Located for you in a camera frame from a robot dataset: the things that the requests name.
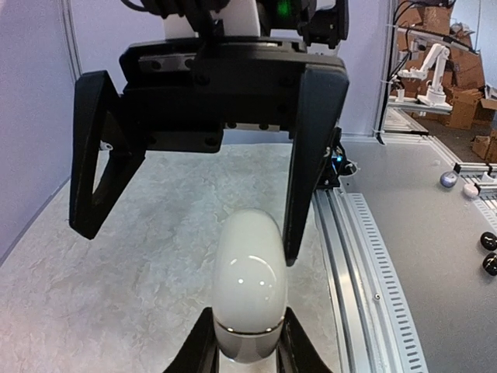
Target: stack of cardboard boxes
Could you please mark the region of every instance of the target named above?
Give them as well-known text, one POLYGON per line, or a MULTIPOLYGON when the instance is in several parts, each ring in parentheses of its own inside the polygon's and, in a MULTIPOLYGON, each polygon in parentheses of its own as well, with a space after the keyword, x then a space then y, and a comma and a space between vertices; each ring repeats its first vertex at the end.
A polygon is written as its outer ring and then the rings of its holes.
MULTIPOLYGON (((406 2, 401 5, 399 13, 410 4, 406 2)), ((445 8, 413 8, 404 12, 398 21, 399 26, 411 27, 414 29, 438 33, 441 35, 451 35, 456 37, 461 43, 470 47, 471 36, 461 30, 459 33, 450 34, 450 17, 452 9, 445 8)), ((398 50, 406 51, 408 45, 414 37, 407 39, 404 33, 398 33, 398 50)), ((421 68, 426 55, 429 53, 430 45, 426 51, 419 53, 416 60, 409 61, 405 68, 421 68)), ((402 79, 405 86, 406 97, 417 97, 425 95, 428 83, 433 78, 433 72, 429 73, 427 80, 420 82, 416 79, 402 79)), ((485 75, 481 56, 457 48, 450 49, 450 57, 447 62, 446 71, 443 75, 443 87, 447 94, 447 101, 453 105, 454 110, 451 115, 427 114, 427 119, 438 120, 448 127, 471 129, 473 124, 492 124, 492 120, 497 110, 497 101, 485 99, 483 94, 485 88, 485 75)))

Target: green light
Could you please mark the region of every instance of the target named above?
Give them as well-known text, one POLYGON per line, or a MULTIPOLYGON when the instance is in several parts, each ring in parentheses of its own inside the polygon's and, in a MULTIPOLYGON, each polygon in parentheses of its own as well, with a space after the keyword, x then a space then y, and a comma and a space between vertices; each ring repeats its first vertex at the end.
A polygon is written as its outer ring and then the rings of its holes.
POLYGON ((291 6, 290 6, 290 1, 289 0, 281 0, 278 2, 278 16, 287 18, 291 14, 291 6))

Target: black ball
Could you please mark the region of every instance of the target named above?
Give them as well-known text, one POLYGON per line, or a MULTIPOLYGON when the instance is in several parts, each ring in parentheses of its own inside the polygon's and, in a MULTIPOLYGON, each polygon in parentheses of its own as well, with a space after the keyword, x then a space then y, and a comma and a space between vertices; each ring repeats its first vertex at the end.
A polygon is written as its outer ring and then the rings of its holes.
POLYGON ((497 235, 491 232, 485 232, 480 238, 481 245, 487 250, 494 251, 497 249, 497 235))
POLYGON ((488 254, 485 260, 483 261, 483 268, 491 276, 497 276, 497 254, 495 253, 488 254))

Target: white egg-shaped object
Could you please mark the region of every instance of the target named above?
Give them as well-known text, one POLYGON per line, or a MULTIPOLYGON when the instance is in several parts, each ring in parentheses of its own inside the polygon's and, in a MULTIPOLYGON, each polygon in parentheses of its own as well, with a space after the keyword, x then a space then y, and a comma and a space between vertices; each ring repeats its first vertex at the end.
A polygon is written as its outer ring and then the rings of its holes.
POLYGON ((271 355, 287 309, 287 266, 280 230, 264 211, 224 223, 216 253, 214 328, 223 353, 249 363, 271 355))

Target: white marble table surface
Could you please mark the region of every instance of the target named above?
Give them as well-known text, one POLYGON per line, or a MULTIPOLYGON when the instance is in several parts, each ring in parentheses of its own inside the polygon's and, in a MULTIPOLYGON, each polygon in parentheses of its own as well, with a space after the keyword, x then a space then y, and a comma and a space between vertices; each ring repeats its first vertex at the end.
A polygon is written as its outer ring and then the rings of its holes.
MULTIPOLYGON (((162 373, 210 305, 223 220, 257 207, 282 228, 289 161, 290 145, 149 152, 93 241, 68 226, 66 185, 0 267, 0 372, 162 373)), ((290 306, 339 372, 313 211, 289 278, 290 306)), ((222 372, 274 366, 221 360, 222 372)))

